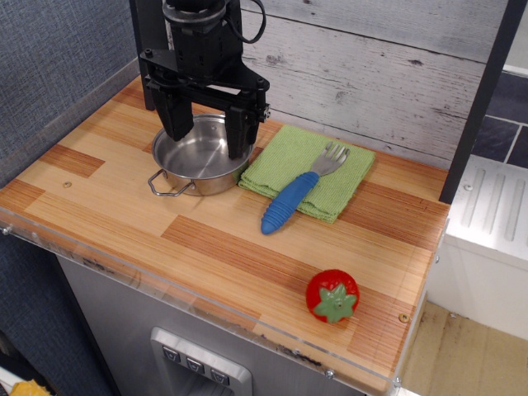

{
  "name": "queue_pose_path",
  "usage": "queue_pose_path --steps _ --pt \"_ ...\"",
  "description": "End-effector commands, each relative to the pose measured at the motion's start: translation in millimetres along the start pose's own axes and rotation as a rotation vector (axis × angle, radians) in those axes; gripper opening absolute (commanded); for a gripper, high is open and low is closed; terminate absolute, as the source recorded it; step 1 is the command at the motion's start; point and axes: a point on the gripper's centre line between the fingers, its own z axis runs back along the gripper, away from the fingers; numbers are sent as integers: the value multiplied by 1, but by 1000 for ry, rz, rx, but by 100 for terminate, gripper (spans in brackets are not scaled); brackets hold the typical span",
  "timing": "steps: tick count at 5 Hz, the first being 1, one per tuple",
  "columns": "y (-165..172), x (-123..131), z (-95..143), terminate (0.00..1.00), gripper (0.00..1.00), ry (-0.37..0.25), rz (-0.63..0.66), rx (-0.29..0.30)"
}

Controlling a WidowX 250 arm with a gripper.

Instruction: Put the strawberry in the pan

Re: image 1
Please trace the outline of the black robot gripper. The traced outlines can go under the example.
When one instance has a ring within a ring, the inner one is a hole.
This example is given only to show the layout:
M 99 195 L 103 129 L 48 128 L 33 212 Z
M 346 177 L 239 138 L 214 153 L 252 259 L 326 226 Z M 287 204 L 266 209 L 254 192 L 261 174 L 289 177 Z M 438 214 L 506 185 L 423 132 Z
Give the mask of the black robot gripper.
M 259 41 L 243 36 L 240 16 L 167 16 L 172 49 L 145 49 L 146 86 L 167 135 L 183 139 L 193 128 L 192 104 L 225 113 L 229 157 L 241 158 L 269 117 L 270 83 L 242 60 L 243 46 Z

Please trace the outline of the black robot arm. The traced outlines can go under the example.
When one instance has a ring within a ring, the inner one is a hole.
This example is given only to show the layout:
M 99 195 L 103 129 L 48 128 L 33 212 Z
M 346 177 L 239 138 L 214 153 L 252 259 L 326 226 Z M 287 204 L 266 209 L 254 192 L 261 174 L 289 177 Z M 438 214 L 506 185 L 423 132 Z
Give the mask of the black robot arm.
M 221 110 L 229 157 L 241 158 L 270 113 L 270 83 L 243 63 L 243 36 L 238 1 L 164 1 L 172 49 L 145 49 L 141 61 L 163 128 L 174 141 L 194 126 L 195 103 Z

